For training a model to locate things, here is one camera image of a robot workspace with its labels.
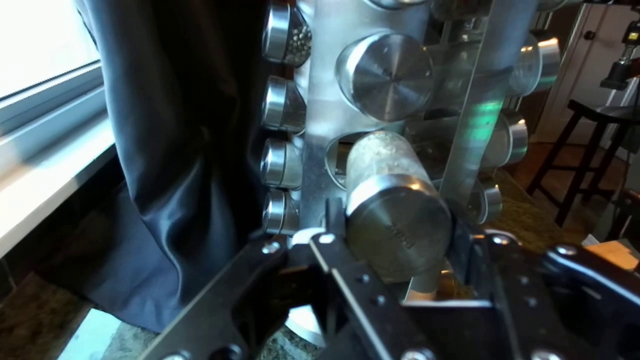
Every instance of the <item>metal cylinder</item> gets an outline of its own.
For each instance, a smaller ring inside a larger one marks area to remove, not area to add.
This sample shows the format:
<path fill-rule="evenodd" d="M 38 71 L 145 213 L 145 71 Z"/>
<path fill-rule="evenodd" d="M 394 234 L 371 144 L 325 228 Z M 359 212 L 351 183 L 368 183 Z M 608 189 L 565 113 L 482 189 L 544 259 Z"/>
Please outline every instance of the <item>metal cylinder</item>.
<path fill-rule="evenodd" d="M 559 37 L 536 34 L 521 48 L 521 58 L 514 64 L 510 89 L 516 96 L 550 89 L 557 84 L 561 68 Z"/>
<path fill-rule="evenodd" d="M 311 55 L 313 32 L 297 6 L 272 2 L 262 30 L 264 58 L 303 65 Z"/>
<path fill-rule="evenodd" d="M 287 77 L 268 75 L 262 100 L 262 125 L 271 130 L 304 130 L 307 104 L 297 84 Z"/>
<path fill-rule="evenodd" d="M 264 202 L 262 228 L 266 234 L 294 234 L 300 228 L 298 202 L 288 191 L 272 189 Z"/>
<path fill-rule="evenodd" d="M 272 187 L 298 187 L 303 181 L 303 158 L 297 146 L 266 139 L 261 159 L 262 181 Z"/>
<path fill-rule="evenodd" d="M 439 272 L 452 217 L 408 139 L 375 132 L 347 164 L 348 245 L 387 282 Z"/>
<path fill-rule="evenodd" d="M 379 119 L 404 119 L 430 97 L 432 59 L 411 36 L 376 34 L 348 45 L 336 64 L 343 93 Z"/>
<path fill-rule="evenodd" d="M 493 139 L 487 146 L 482 167 L 519 164 L 529 150 L 527 119 L 514 110 L 503 110 Z"/>

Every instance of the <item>window sill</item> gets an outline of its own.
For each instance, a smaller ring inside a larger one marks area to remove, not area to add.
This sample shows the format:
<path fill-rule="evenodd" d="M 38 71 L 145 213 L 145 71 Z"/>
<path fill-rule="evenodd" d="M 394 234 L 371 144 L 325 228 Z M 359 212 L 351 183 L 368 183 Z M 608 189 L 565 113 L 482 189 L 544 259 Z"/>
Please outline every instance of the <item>window sill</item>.
<path fill-rule="evenodd" d="M 100 118 L 0 180 L 0 255 L 70 198 L 115 153 Z"/>

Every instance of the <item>floor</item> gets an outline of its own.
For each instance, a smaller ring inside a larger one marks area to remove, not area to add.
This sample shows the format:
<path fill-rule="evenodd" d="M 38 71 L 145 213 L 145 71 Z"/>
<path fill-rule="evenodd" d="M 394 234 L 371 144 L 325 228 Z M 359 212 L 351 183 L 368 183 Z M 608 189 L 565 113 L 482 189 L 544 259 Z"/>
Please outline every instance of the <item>floor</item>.
<path fill-rule="evenodd" d="M 552 144 L 530 144 L 527 158 L 519 165 L 510 167 L 510 174 L 514 175 L 514 180 L 523 187 L 527 187 L 530 183 L 530 180 L 535 177 L 535 174 L 542 165 L 550 148 L 552 148 Z M 581 146 L 566 146 L 561 151 L 557 164 L 579 164 L 581 155 L 583 155 Z M 627 162 L 620 158 L 614 158 L 605 180 L 600 181 L 600 187 L 617 189 L 622 183 L 624 171 L 627 171 Z M 566 187 L 570 185 L 570 180 L 573 180 L 570 171 L 548 171 L 542 183 L 557 198 L 563 198 L 566 194 Z M 557 205 L 546 196 L 536 191 L 532 198 L 550 213 L 550 217 L 557 216 Z M 579 234 L 579 235 L 591 234 L 597 228 L 597 223 L 600 221 L 600 216 L 607 205 L 608 205 L 608 199 L 605 199 L 600 196 L 595 196 L 591 202 L 583 202 L 579 196 L 563 230 Z"/>

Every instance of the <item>shiny metal surface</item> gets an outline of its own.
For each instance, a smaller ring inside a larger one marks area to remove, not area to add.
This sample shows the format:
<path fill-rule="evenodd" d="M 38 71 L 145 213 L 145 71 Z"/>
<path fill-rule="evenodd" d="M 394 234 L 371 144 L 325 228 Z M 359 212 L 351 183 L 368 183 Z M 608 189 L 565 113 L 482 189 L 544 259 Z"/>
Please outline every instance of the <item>shiny metal surface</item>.
<path fill-rule="evenodd" d="M 262 125 L 271 130 L 300 132 L 307 104 L 297 81 L 268 75 L 262 102 Z"/>
<path fill-rule="evenodd" d="M 297 6 L 272 2 L 262 30 L 264 58 L 303 65 L 311 55 L 313 32 Z"/>
<path fill-rule="evenodd" d="M 482 167 L 519 164 L 529 150 L 527 119 L 514 110 L 503 110 L 493 139 L 484 151 Z"/>
<path fill-rule="evenodd" d="M 404 282 L 441 272 L 452 235 L 452 219 L 432 187 L 415 175 L 375 175 L 360 183 L 351 202 L 348 245 L 382 280 Z"/>
<path fill-rule="evenodd" d="M 487 223 L 494 217 L 498 217 L 503 213 L 503 191 L 501 185 L 494 181 L 478 181 L 474 191 L 472 191 L 472 199 L 470 199 L 470 216 L 474 216 L 474 219 L 478 223 Z"/>
<path fill-rule="evenodd" d="M 452 217 L 411 142 L 394 132 L 359 139 L 347 164 L 348 245 L 385 280 L 441 273 Z"/>
<path fill-rule="evenodd" d="M 300 228 L 298 204 L 288 191 L 272 189 L 266 196 L 262 228 L 268 234 L 294 234 Z"/>
<path fill-rule="evenodd" d="M 347 213 L 393 185 L 385 175 L 412 175 L 425 181 L 416 183 L 418 187 L 430 187 L 430 177 L 407 137 L 394 132 L 373 132 L 354 144 L 347 159 Z"/>
<path fill-rule="evenodd" d="M 443 196 L 459 204 L 467 205 L 470 202 L 484 150 L 509 93 L 509 75 L 529 36 L 536 6 L 536 0 L 493 2 L 474 80 L 469 88 L 469 100 L 441 185 Z"/>
<path fill-rule="evenodd" d="M 411 36 L 376 34 L 351 43 L 339 58 L 343 93 L 379 119 L 404 119 L 425 110 L 432 91 L 429 51 Z"/>
<path fill-rule="evenodd" d="M 561 42 L 555 36 L 530 36 L 521 48 L 510 88 L 516 96 L 550 89 L 561 68 Z"/>
<path fill-rule="evenodd" d="M 345 198 L 345 189 L 329 174 L 327 153 L 336 139 L 387 128 L 380 119 L 363 113 L 345 96 L 336 81 L 336 59 L 343 49 L 357 39 L 373 34 L 401 32 L 422 42 L 429 23 L 426 3 L 380 9 L 367 0 L 321 0 L 315 2 L 315 37 L 313 58 L 307 64 L 307 130 L 303 150 L 303 187 L 300 187 L 300 221 L 315 228 L 322 221 L 325 199 L 329 196 Z"/>
<path fill-rule="evenodd" d="M 303 181 L 300 150 L 290 142 L 266 139 L 261 174 L 262 181 L 272 187 L 298 187 Z"/>
<path fill-rule="evenodd" d="M 262 30 L 262 55 L 283 61 L 288 42 L 290 6 L 272 2 Z"/>

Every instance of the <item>black cloth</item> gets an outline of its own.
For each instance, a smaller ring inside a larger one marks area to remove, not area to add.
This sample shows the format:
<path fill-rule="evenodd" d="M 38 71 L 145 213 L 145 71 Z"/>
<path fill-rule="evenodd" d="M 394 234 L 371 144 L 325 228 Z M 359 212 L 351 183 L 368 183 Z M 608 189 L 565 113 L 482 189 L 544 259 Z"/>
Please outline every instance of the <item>black cloth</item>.
<path fill-rule="evenodd" d="M 261 228 L 261 2 L 80 0 L 127 185 L 45 276 L 161 331 Z"/>

